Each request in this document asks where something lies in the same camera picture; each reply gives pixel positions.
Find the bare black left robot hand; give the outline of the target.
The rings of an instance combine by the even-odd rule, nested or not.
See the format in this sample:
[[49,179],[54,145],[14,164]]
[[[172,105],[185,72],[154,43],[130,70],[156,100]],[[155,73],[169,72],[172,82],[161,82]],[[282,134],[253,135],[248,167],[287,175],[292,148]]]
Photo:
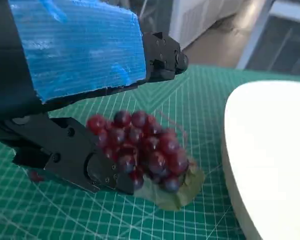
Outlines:
[[88,192],[131,195],[128,175],[84,125],[48,113],[187,68],[180,44],[142,32],[128,9],[98,0],[0,0],[0,143],[15,151],[18,166]]

